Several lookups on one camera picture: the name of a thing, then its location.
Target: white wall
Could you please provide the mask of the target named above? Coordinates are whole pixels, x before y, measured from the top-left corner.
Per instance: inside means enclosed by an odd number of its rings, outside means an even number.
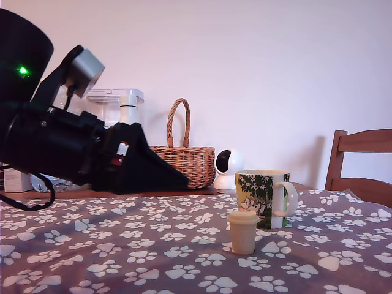
[[[247,168],[284,168],[292,180],[323,188],[334,130],[392,126],[389,0],[3,0],[2,7],[52,40],[47,73],[80,43],[107,67],[97,88],[141,89],[151,145],[166,144],[167,113],[185,97],[192,146],[237,148]],[[391,154],[346,159],[343,175],[392,183]]]

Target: gray tablecloth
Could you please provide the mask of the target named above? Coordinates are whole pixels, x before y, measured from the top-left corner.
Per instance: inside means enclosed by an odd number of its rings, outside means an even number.
[[[3,293],[392,293],[392,209],[299,195],[289,226],[231,252],[228,195],[1,203]]]

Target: white box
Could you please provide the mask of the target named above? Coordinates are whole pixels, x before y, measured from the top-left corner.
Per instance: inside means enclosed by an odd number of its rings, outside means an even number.
[[[25,192],[32,190],[30,174],[10,168],[4,170],[4,192]]]

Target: black cable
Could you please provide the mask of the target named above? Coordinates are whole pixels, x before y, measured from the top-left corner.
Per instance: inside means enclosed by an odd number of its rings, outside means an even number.
[[[5,167],[0,167],[0,170],[7,170],[9,168],[13,168],[13,167],[11,165],[7,165]],[[45,208],[49,207],[50,205],[52,205],[52,203],[56,199],[56,192],[53,187],[53,184],[51,183],[51,181],[47,177],[45,177],[44,175],[41,175],[40,173],[33,173],[33,175],[36,176],[37,178],[41,179],[45,183],[46,187],[50,190],[49,201],[47,201],[43,205],[38,204],[38,205],[34,205],[34,206],[30,207],[30,206],[27,206],[21,202],[14,200],[14,199],[8,198],[7,196],[5,196],[3,194],[0,194],[0,200],[6,202],[10,206],[13,206],[15,208],[18,208],[18,209],[21,209],[24,211],[38,211],[38,210],[45,209]]]
[[[63,110],[67,111],[69,105],[71,104],[71,99],[72,99],[72,96],[74,95],[75,91],[76,91],[76,87],[74,85],[68,87],[68,90],[67,90],[67,102],[66,102]]]

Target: chair backrest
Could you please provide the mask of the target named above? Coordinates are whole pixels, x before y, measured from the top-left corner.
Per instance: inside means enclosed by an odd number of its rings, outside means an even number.
[[[325,184],[325,190],[343,191],[350,188],[364,201],[376,202],[392,208],[391,184],[374,179],[341,178],[346,151],[392,153],[392,129],[367,130],[351,135],[347,135],[344,130],[336,130]]]

